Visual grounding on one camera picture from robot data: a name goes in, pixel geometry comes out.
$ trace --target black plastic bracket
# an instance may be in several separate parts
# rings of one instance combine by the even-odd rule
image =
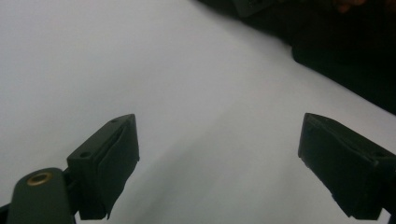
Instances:
[[[233,0],[240,17],[248,17],[271,6],[276,0]]]
[[[305,114],[299,157],[347,216],[377,220],[383,207],[396,214],[396,156],[376,143],[333,119]]]
[[[63,172],[33,172],[16,185],[11,204],[0,207],[0,224],[70,224],[110,215],[139,161],[134,115],[109,121],[68,158]]]

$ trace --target white backdrop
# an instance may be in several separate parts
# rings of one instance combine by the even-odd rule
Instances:
[[[395,116],[195,0],[1,1],[0,78],[0,204],[136,114],[141,162],[80,223],[361,223],[298,158],[304,113],[396,152]]]

